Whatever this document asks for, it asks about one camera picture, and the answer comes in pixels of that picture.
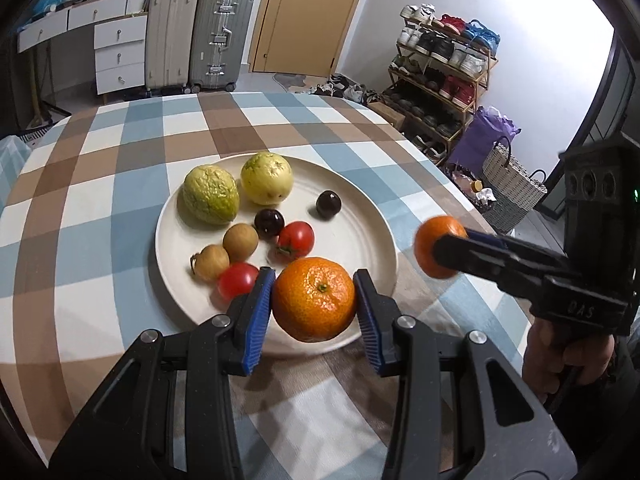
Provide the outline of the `right hand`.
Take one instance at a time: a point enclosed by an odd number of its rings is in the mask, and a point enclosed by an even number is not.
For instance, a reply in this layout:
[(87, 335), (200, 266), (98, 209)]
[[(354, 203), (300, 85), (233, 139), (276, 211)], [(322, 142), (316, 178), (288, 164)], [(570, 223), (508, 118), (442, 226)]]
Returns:
[(567, 367), (580, 371), (577, 382), (589, 385), (599, 379), (611, 361), (615, 339), (595, 336), (574, 344), (559, 344), (551, 322), (535, 318), (527, 335), (522, 377), (540, 400), (556, 393)]

